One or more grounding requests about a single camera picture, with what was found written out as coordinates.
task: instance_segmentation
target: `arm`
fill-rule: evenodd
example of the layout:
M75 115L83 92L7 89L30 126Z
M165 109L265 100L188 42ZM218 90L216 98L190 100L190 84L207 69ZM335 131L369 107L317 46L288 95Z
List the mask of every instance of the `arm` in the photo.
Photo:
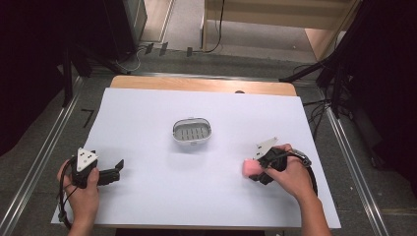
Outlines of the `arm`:
M64 162L58 172L58 180L61 178L61 173L67 161ZM74 222L68 235L87 236L91 234L99 205L97 189L98 178L98 169L94 168L89 174L87 187L85 189L77 189L69 198L71 209L74 214ZM65 188L67 196L76 189L76 187L71 184L70 177L67 175L64 177L64 186L67 186Z
M276 148L292 150L291 145ZM302 235L331 235L322 202L314 193L309 173L300 159L289 156L284 171L278 172L268 168L265 173L297 200L301 211Z

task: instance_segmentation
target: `gray floor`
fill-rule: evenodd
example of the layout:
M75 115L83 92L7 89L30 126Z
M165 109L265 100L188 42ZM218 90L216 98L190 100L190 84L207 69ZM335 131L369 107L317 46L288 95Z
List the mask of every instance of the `gray floor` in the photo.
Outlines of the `gray floor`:
M239 76L268 81L292 74L293 68L300 65L294 62L282 62L269 59L253 59L221 55L196 55L187 58L185 53L171 52L159 57L157 51L141 55L141 69L136 73L179 73L213 76ZM85 79L81 96L59 139L47 165L30 197L25 210L13 232L13 235L64 235L66 229L50 224L56 208L57 194L56 172L60 164L69 158L87 139L93 119L83 128L88 114L82 109L93 109L94 115L99 109L102 93L109 86L114 75L106 69L94 67L91 78ZM298 95L303 101L320 99L314 86L316 75L309 75L295 83ZM62 94L51 101L47 109L33 123L19 144L0 158L0 215L5 215L10 200L29 171L33 160L45 140L54 119L60 111ZM306 107L309 116L314 106ZM349 120L343 120L362 170L383 212L384 220L391 235L416 235L414 222L417 219L415 208L417 201L412 196L408 183L395 172L381 172L374 169L361 142L355 126ZM373 235L373 229L364 211L362 202L355 189L345 160L327 117L319 127L316 141L328 184L341 220L341 229L334 235ZM96 227L93 235L114 235L114 229ZM268 235L282 232L268 232ZM299 230L285 231L285 235L299 235Z
M163 38L163 42L168 42L168 49L185 51L193 47L200 50L204 4L204 0L175 0ZM208 21L207 50L215 48L218 34L219 21ZM304 29L226 21L221 26L221 43L213 54L316 62Z

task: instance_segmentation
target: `human hand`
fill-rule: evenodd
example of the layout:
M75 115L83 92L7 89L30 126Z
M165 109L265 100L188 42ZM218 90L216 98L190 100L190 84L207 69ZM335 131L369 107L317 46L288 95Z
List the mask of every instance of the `human hand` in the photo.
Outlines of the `human hand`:
M57 175L58 181L60 180L61 173L68 161L69 160L66 160L60 168ZM67 196L75 191L68 199L74 214L74 222L70 234L71 232L74 232L74 235L89 235L89 232L92 230L99 205L97 189L98 178L98 169L94 168L89 174L87 187L85 189L78 188L76 190L77 187L71 184L71 176L64 175L63 186Z
M289 144L275 146L274 148L292 151L292 147ZM288 156L287 167L282 172L273 168L267 168L264 171L297 201L307 196L315 195L309 172L301 160L295 156Z

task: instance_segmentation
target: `pink sponge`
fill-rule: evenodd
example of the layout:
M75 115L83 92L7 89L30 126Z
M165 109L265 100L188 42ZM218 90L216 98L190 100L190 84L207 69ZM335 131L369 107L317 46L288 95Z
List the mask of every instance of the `pink sponge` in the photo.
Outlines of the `pink sponge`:
M259 175L264 170L262 169L260 163L255 159L245 159L243 161L243 176L249 177L251 175Z

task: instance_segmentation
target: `white table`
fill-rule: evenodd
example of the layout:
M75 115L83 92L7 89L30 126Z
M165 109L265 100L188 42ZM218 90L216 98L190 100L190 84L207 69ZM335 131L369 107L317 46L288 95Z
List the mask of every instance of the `white table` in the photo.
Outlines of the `white table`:
M206 144L180 147L174 142L174 123L188 117L210 121L212 136ZM112 168L122 158L125 168L120 181L100 187L95 223L131 228L300 227L297 202L278 184L264 186L241 173L243 160L256 154L256 143L274 136L279 144L291 143L309 155L329 227L340 227L299 97L109 88L85 148L96 150L100 169ZM58 223L56 214L52 222Z

